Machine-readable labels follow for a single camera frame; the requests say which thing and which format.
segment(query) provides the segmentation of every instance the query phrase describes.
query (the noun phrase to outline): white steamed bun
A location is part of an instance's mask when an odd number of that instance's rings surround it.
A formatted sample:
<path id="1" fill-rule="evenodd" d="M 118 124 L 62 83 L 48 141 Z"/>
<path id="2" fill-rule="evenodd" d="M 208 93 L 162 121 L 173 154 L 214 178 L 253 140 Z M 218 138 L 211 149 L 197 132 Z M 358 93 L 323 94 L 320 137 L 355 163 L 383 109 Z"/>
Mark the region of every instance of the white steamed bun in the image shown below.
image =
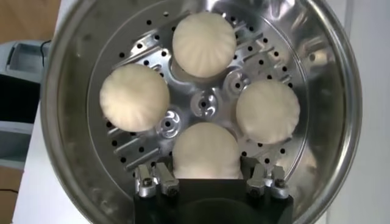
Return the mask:
<path id="1" fill-rule="evenodd" d="M 273 144 L 291 136 L 299 120 L 297 96 L 275 80 L 250 84 L 239 96 L 236 118 L 241 130 L 256 142 Z"/>
<path id="2" fill-rule="evenodd" d="M 221 15 L 201 12 L 181 20 L 172 45 L 175 59 L 184 71 L 207 78 L 230 64 L 236 51 L 236 36 Z"/>
<path id="3" fill-rule="evenodd" d="M 177 138 L 172 154 L 176 178 L 242 177 L 236 139 L 216 124 L 203 122 L 190 126 Z"/>
<path id="4" fill-rule="evenodd" d="M 169 106 L 169 90 L 159 73 L 143 65 L 115 69 L 100 90 L 104 116 L 125 131 L 146 131 L 156 125 Z"/>

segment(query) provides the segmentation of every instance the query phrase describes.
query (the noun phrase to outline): metal plate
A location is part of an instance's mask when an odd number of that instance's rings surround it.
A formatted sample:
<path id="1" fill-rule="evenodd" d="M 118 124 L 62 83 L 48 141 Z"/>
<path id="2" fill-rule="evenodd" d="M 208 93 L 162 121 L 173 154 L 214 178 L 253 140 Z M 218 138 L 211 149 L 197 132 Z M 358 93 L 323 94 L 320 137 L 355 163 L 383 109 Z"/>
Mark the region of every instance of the metal plate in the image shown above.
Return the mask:
<path id="1" fill-rule="evenodd" d="M 89 123 L 104 122 L 106 128 L 90 128 L 95 149 L 105 167 L 122 163 L 132 179 L 139 164 L 152 166 L 160 156 L 170 154 L 177 135 L 197 122 L 214 122 L 230 131 L 237 139 L 242 155 L 257 158 L 266 167 L 283 166 L 287 178 L 293 172 L 304 145 L 307 129 L 307 92 L 302 68 L 286 39 L 275 27 L 256 13 L 217 2 L 211 12 L 223 16 L 235 29 L 235 58 L 225 71 L 209 79 L 187 74 L 176 63 L 172 52 L 172 36 L 180 20 L 193 12 L 165 11 L 156 5 L 128 20 L 112 36 L 96 62 L 88 95 Z M 146 30 L 135 37 L 134 27 Z M 146 65 L 164 77 L 169 86 L 171 105 L 165 118 L 153 129 L 142 133 L 122 131 L 101 116 L 98 101 L 103 80 L 118 66 L 128 63 Z M 277 79 L 293 88 L 299 98 L 301 115 L 291 139 L 266 145 L 244 136 L 235 118 L 240 92 L 251 82 Z M 116 161 L 104 157 L 102 151 L 112 150 Z M 119 185 L 128 191 L 128 184 Z"/>

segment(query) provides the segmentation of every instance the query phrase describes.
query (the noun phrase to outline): metal clamp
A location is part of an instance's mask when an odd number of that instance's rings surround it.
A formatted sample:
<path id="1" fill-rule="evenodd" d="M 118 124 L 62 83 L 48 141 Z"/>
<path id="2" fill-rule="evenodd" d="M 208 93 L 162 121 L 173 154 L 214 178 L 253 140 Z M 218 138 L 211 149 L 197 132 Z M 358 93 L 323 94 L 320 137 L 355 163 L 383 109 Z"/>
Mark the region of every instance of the metal clamp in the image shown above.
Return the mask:
<path id="1" fill-rule="evenodd" d="M 289 189 L 283 179 L 275 179 L 271 185 L 271 196 L 278 199 L 286 199 L 289 196 Z"/>
<path id="2" fill-rule="evenodd" d="M 267 170 L 266 177 L 264 178 L 264 182 L 267 187 L 271 187 L 274 180 L 276 179 L 284 179 L 285 171 L 281 166 L 274 166 L 272 170 Z"/>
<path id="3" fill-rule="evenodd" d="M 264 189 L 266 187 L 264 182 L 265 175 L 266 170 L 263 165 L 260 163 L 256 164 L 252 178 L 246 181 L 246 191 L 250 196 L 257 198 L 264 194 Z"/>
<path id="4" fill-rule="evenodd" d="M 156 184 L 146 165 L 139 165 L 135 170 L 135 189 L 141 198 L 151 198 L 156 195 Z"/>
<path id="5" fill-rule="evenodd" d="M 179 193 L 179 180 L 173 177 L 164 163 L 156 164 L 155 174 L 163 194 L 174 197 Z"/>

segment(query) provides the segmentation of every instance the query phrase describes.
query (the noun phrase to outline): wooden surface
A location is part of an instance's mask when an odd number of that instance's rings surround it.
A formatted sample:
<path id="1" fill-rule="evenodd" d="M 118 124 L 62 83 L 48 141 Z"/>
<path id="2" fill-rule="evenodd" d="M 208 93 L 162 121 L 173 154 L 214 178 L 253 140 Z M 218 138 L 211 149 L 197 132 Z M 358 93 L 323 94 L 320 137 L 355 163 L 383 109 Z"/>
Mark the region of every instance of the wooden surface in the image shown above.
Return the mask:
<path id="1" fill-rule="evenodd" d="M 0 166 L 0 189 L 17 191 L 20 186 L 23 171 Z M 17 193 L 0 191 L 0 224 L 9 224 L 12 221 Z"/>
<path id="2" fill-rule="evenodd" d="M 0 0 L 0 43 L 49 40 L 60 0 Z"/>

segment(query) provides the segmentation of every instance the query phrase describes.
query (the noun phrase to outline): steamer basket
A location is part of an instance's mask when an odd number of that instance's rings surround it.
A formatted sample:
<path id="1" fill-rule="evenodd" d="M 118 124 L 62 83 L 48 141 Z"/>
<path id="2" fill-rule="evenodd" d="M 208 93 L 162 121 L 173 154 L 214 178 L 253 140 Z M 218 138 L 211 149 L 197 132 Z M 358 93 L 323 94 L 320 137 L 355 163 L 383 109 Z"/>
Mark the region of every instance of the steamer basket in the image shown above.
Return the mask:
<path id="1" fill-rule="evenodd" d="M 201 80 L 177 65 L 171 42 L 182 18 L 206 10 L 234 27 L 238 47 L 224 72 Z M 171 106 L 153 130 L 128 133 L 102 114 L 102 82 L 126 63 L 153 68 L 169 85 Z M 235 120 L 240 92 L 262 79 L 285 83 L 300 102 L 292 138 L 278 144 L 248 140 Z M 294 223 L 313 223 L 345 180 L 361 125 L 353 52 L 328 5 L 315 0 L 79 1 L 52 46 L 43 92 L 52 165 L 93 223 L 132 223 L 134 168 L 169 155 L 177 135 L 200 121 L 227 128 L 243 155 L 282 166 Z"/>

